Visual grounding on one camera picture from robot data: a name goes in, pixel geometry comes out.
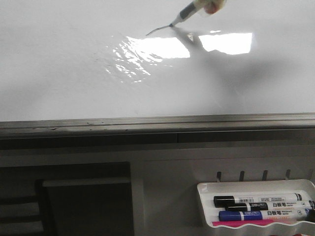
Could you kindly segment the black capped whiteboard marker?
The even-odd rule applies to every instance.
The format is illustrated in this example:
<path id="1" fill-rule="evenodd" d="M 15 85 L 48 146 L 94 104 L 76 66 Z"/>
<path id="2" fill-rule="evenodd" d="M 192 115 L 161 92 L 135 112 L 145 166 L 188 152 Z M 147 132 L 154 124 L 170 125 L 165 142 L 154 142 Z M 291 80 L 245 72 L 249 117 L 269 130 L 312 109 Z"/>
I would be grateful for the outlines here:
<path id="1" fill-rule="evenodd" d="M 280 193 L 280 194 L 251 194 L 251 195 L 223 195 L 214 196 L 215 207 L 225 207 L 229 204 L 241 203 L 262 203 L 262 202 L 282 202 L 282 201 L 302 201 L 305 198 L 300 193 Z"/>

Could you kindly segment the blue capped whiteboard marker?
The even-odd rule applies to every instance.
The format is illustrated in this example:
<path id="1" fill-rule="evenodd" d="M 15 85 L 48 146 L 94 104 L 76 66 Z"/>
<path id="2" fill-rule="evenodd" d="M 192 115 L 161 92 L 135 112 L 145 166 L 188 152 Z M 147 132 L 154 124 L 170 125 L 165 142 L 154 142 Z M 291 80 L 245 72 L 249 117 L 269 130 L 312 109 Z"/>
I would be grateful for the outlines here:
<path id="1" fill-rule="evenodd" d="M 263 210 L 263 211 L 220 211 L 220 221 L 245 220 L 304 220 L 309 215 L 309 209 L 295 210 Z"/>

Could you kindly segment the pink eraser strip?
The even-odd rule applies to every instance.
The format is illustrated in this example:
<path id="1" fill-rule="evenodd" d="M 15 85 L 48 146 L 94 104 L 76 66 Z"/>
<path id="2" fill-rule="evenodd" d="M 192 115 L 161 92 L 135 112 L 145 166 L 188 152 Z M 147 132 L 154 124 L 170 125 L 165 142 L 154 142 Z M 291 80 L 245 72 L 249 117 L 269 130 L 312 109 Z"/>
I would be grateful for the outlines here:
<path id="1" fill-rule="evenodd" d="M 229 226 L 229 227 L 240 227 L 246 224 L 254 224 L 258 226 L 267 226 L 272 223 L 285 223 L 293 224 L 296 223 L 296 220 L 244 220 L 244 221 L 213 221 L 211 222 L 212 226 Z"/>

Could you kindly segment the white whiteboard with aluminium frame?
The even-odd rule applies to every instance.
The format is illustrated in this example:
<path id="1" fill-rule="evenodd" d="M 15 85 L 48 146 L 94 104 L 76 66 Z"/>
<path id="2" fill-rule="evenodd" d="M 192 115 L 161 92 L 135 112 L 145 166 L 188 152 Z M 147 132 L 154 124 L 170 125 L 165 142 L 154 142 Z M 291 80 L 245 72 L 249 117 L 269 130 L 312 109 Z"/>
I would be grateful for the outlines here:
<path id="1" fill-rule="evenodd" d="M 3 0 L 0 135 L 315 125 L 315 3 Z"/>

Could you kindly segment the taped black whiteboard marker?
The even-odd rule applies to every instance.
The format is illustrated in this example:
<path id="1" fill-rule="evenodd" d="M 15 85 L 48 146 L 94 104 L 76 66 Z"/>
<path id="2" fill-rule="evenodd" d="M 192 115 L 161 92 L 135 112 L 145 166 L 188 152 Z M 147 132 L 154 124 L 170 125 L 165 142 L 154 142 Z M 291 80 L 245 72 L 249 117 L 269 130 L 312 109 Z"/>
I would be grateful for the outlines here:
<path id="1" fill-rule="evenodd" d="M 169 26 L 174 27 L 176 24 L 184 22 L 199 10 L 204 10 L 206 14 L 215 14 L 224 7 L 225 2 L 225 0 L 193 0 L 180 11 L 176 19 Z"/>

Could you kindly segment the white plastic marker tray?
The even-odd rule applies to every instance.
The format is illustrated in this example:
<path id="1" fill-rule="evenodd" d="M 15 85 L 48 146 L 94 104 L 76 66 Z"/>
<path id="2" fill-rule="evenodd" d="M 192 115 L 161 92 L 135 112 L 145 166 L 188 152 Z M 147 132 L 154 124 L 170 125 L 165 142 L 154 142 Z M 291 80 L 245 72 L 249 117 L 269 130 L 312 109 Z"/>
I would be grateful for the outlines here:
<path id="1" fill-rule="evenodd" d="M 293 225 L 315 208 L 315 185 L 305 179 L 200 183 L 201 213 L 211 228 Z"/>

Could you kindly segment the grey whiteboard stand frame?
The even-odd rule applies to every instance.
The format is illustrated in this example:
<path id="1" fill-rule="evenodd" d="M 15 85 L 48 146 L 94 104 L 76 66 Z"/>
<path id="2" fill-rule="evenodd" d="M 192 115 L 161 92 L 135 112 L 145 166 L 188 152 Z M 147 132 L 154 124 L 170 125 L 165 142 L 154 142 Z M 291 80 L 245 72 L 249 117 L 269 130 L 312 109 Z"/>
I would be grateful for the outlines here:
<path id="1" fill-rule="evenodd" d="M 209 227 L 201 213 L 202 182 L 305 179 L 315 184 L 315 131 L 232 130 L 92 137 L 10 139 L 0 143 L 0 168 L 130 164 L 133 236 L 314 235 L 298 222 Z"/>

